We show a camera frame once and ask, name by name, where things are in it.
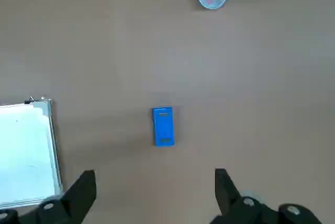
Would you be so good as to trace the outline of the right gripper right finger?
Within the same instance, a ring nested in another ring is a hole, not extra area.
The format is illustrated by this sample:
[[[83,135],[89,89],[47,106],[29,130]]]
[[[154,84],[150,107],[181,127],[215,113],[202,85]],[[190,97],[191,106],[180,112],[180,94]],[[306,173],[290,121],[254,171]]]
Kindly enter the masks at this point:
[[[221,211],[211,223],[321,224],[308,208],[282,204],[273,210],[251,196],[241,196],[226,169],[215,169],[215,197]]]

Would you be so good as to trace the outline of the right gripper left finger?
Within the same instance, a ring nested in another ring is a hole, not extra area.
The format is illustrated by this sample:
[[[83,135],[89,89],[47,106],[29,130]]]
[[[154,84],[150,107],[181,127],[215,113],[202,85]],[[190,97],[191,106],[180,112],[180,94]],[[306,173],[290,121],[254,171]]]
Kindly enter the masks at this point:
[[[2,209],[1,223],[82,223],[95,199],[95,171],[86,170],[61,197],[46,200],[24,215]]]

